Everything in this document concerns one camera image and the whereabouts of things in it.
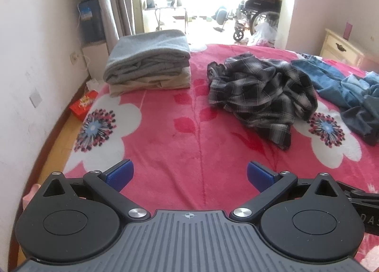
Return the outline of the pink floral bed blanket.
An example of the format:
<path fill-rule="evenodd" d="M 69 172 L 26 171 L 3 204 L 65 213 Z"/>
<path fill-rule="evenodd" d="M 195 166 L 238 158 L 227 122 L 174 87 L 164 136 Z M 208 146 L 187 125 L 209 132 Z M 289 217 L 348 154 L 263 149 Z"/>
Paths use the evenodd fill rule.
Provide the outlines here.
<path fill-rule="evenodd" d="M 79 177 L 132 160 L 134 177 L 122 193 L 153 220 L 128 226 L 116 252 L 97 260 L 93 271 L 295 271 L 253 241 L 251 226 L 225 218 L 257 195 L 247 179 L 250 161 L 300 178 L 325 171 L 366 192 L 378 191 L 378 148 L 353 134 L 333 104 L 319 99 L 311 121 L 294 122 L 286 151 L 209 105 L 207 65 L 245 52 L 260 59 L 299 59 L 273 48 L 209 45 L 191 55 L 188 89 L 118 97 L 108 88 L 100 92 L 65 175 Z"/>

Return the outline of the folded grey garment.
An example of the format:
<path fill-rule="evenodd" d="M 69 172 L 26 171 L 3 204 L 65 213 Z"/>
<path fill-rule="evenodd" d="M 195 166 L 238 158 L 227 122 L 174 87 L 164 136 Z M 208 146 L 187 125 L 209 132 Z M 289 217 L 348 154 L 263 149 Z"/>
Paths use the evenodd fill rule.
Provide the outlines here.
<path fill-rule="evenodd" d="M 103 79 L 108 84 L 156 75 L 179 75 L 190 65 L 190 48 L 180 30 L 155 31 L 119 39 L 108 57 Z"/>

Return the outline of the pink cup on cabinet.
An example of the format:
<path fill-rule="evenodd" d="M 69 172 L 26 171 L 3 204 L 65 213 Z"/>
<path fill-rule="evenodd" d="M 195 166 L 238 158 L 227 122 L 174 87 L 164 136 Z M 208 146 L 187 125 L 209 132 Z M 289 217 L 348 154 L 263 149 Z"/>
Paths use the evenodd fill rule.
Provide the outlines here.
<path fill-rule="evenodd" d="M 344 29 L 344 33 L 343 33 L 343 35 L 342 35 L 342 37 L 343 37 L 345 40 L 348 41 L 348 40 L 350 39 L 352 29 L 353 29 L 353 25 L 350 24 L 349 22 L 347 22 L 347 23 L 346 23 L 346 26 L 345 26 L 345 29 Z"/>

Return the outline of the black wheelchair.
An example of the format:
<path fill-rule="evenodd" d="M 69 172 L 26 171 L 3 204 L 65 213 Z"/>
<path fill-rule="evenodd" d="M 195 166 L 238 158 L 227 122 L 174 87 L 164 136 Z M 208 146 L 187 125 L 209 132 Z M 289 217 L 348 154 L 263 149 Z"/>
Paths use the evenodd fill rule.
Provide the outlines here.
<path fill-rule="evenodd" d="M 267 22 L 271 28 L 277 29 L 283 0 L 243 0 L 235 15 L 235 32 L 233 39 L 240 42 L 244 32 L 249 31 L 251 36 L 257 26 Z"/>

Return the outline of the cream bedside cabinet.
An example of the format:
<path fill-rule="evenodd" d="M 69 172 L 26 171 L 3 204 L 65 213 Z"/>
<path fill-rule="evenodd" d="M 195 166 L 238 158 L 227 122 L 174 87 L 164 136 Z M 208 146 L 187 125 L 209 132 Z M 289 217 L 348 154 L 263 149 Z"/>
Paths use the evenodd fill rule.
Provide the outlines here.
<path fill-rule="evenodd" d="M 326 35 L 320 57 L 359 68 L 364 58 L 363 51 L 334 31 L 330 29 L 325 29 L 325 31 Z"/>

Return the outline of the black white plaid shirt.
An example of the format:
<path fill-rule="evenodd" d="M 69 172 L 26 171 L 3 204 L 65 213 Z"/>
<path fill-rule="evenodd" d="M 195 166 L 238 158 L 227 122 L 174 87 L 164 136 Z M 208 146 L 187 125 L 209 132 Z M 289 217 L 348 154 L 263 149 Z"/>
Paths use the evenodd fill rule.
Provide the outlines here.
<path fill-rule="evenodd" d="M 310 78 L 284 60 L 251 53 L 207 66 L 208 101 L 232 113 L 245 127 L 282 150 L 291 145 L 295 119 L 308 120 L 318 107 Z"/>

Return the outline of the folded beige garment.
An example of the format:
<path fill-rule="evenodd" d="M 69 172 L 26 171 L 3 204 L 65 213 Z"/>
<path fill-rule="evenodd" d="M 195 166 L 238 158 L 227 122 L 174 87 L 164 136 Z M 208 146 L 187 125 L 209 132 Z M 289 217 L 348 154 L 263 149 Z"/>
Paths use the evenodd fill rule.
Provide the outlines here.
<path fill-rule="evenodd" d="M 109 93 L 115 97 L 139 90 L 176 90 L 189 88 L 190 85 L 191 69 L 186 67 L 179 75 L 156 75 L 141 77 L 123 84 L 110 84 Z"/>

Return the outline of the red snack box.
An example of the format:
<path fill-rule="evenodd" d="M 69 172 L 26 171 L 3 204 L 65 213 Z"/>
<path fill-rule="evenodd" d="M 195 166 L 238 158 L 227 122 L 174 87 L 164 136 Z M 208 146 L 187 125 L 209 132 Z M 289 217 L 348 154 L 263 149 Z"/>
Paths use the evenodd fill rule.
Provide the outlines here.
<path fill-rule="evenodd" d="M 87 92 L 84 96 L 69 106 L 71 113 L 80 121 L 84 121 L 97 96 L 98 92 L 94 90 Z"/>

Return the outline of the blue denim garment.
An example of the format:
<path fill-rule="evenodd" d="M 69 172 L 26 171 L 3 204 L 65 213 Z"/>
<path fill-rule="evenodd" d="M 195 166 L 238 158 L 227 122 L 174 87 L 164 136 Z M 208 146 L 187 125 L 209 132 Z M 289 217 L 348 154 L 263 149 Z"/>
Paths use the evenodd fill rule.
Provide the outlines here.
<path fill-rule="evenodd" d="M 365 143 L 378 143 L 378 74 L 368 72 L 364 77 L 345 76 L 335 67 L 310 56 L 293 60 L 291 64 L 311 80 L 321 98 L 340 109 L 340 116 L 350 131 Z"/>

